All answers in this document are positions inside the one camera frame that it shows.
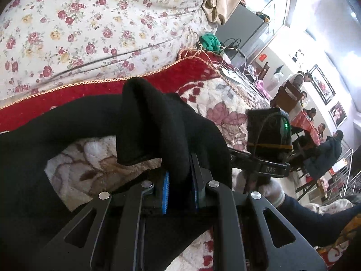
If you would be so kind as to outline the white gloved right hand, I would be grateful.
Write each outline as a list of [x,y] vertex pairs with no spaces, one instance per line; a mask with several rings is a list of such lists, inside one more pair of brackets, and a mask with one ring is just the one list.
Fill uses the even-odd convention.
[[274,207],[280,207],[285,201],[285,192],[282,186],[275,180],[270,179],[265,184],[257,185],[258,180],[251,180],[246,177],[242,171],[237,175],[234,180],[233,187],[236,192],[242,193],[257,191],[264,196]]

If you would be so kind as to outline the dark sleeved right forearm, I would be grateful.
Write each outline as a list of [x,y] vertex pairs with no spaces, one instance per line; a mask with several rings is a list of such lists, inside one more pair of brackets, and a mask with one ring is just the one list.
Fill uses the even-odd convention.
[[346,225],[360,213],[360,204],[335,214],[321,215],[286,195],[278,210],[312,247],[326,247],[335,243]]

